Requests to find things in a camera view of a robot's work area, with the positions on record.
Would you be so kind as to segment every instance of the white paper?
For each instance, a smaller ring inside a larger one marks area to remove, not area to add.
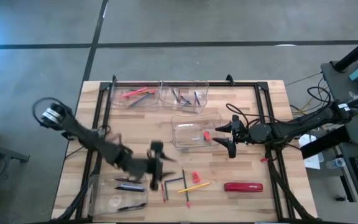
[[[302,147],[308,144],[309,142],[315,140],[316,140],[316,136],[310,136],[309,134],[304,134],[301,136],[301,138],[299,138],[299,145]],[[314,155],[312,157],[304,159],[303,163],[305,163],[306,168],[320,169],[320,161],[318,159],[318,155]]]

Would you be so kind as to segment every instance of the red eraser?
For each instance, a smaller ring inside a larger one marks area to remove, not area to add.
[[[193,172],[193,183],[198,183],[200,181],[200,178],[198,177],[197,172]]]
[[[204,140],[209,141],[209,132],[207,131],[204,132]]]

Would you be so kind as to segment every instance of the yellow pencil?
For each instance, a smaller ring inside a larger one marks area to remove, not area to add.
[[[194,187],[189,187],[189,188],[184,189],[184,190],[179,190],[178,193],[186,192],[186,191],[188,191],[188,190],[194,190],[194,189],[197,189],[197,188],[199,188],[199,187],[207,186],[208,184],[210,184],[210,182],[205,183],[205,184],[200,184],[200,185],[197,185],[197,186],[194,186]]]

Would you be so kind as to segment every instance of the red pen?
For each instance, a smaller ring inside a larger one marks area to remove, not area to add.
[[[147,89],[147,87],[141,88],[140,90],[136,90],[136,91],[132,91],[130,93],[123,94],[123,95],[119,96],[119,98],[125,98],[125,97],[128,97],[128,96],[136,95],[136,94],[138,94],[140,92],[145,91],[146,89]]]
[[[161,193],[162,193],[162,200],[165,203],[167,201],[167,199],[165,198],[165,191],[164,191],[164,185],[163,184],[161,184]]]

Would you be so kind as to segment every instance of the red object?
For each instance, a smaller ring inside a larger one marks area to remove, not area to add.
[[[207,131],[204,132],[204,140],[209,141],[209,132]]]
[[[125,98],[125,97],[129,97],[129,96],[132,96],[132,95],[136,95],[136,94],[138,94],[138,93],[140,93],[142,91],[145,91],[146,89],[147,89],[147,87],[141,88],[140,90],[136,90],[136,91],[132,91],[130,93],[123,94],[123,95],[119,96],[119,98]]]
[[[197,172],[193,172],[193,183],[198,183],[200,181],[200,178],[198,177]]]
[[[234,192],[263,192],[264,186],[257,183],[225,183],[224,191],[234,191]]]
[[[167,201],[167,199],[165,198],[165,192],[164,192],[164,185],[163,184],[161,184],[161,192],[162,192],[162,200],[165,203]]]

